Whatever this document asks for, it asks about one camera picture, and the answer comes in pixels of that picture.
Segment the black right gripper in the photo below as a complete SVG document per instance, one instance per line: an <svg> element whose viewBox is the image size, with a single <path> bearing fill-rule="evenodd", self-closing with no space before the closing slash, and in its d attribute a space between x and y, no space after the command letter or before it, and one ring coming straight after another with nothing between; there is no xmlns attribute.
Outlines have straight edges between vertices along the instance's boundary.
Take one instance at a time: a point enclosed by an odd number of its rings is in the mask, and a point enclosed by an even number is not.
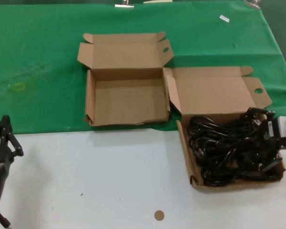
<svg viewBox="0 0 286 229"><path fill-rule="evenodd" d="M280 132L278 119L273 119L274 111L262 108L249 107L243 115L243 121L248 124L260 124L258 127L260 154L253 158L253 168L266 172L282 161L278 154Z"/></svg>

